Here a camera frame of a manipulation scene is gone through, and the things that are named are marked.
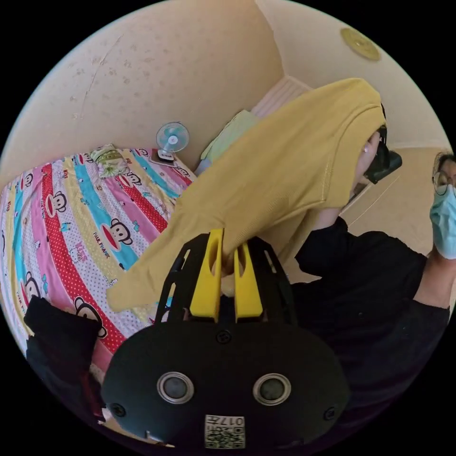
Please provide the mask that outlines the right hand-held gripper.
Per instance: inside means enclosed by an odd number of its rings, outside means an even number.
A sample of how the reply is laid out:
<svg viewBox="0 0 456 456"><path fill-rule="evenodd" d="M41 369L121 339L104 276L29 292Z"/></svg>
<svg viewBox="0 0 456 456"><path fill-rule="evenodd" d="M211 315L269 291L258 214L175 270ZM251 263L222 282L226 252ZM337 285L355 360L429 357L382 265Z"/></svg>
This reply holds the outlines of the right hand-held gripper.
<svg viewBox="0 0 456 456"><path fill-rule="evenodd" d="M377 132L379 143L376 154L369 166L365 166L363 177L372 184L377 184L402 166L402 157L387 146L387 125L381 125Z"/></svg>

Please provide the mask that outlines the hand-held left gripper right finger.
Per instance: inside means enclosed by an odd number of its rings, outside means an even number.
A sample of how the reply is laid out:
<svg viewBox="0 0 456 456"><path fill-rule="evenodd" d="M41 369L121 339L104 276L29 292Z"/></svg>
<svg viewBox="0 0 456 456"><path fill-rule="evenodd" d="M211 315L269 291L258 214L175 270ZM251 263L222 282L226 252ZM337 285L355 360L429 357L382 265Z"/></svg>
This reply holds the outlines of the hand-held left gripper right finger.
<svg viewBox="0 0 456 456"><path fill-rule="evenodd" d="M234 254L234 303L237 323L247 319L259 319L263 313L247 243L239 246Z"/></svg>

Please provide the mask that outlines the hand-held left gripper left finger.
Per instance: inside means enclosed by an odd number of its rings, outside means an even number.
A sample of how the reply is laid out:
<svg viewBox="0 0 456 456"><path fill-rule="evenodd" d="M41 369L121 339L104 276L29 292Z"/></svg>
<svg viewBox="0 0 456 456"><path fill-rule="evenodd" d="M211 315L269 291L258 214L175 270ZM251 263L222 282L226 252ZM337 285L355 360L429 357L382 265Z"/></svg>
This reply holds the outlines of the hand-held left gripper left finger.
<svg viewBox="0 0 456 456"><path fill-rule="evenodd" d="M217 323L221 297L222 228L209 232L202 264L190 304L192 317Z"/></svg>

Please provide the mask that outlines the person's right hand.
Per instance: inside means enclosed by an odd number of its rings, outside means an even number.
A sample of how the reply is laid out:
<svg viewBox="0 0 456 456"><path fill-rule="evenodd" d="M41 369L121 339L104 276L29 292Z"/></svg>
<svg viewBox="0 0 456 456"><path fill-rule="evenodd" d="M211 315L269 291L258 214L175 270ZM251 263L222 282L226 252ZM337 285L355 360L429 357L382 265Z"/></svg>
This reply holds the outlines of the person's right hand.
<svg viewBox="0 0 456 456"><path fill-rule="evenodd" d="M368 168L372 164L378 150L378 145L380 143L380 133L376 131L372 136L366 141L365 145L362 147L360 155L358 157L357 165L355 168L354 180L351 187L350 196L354 194L355 188L358 183L361 181L364 174L367 172Z"/></svg>

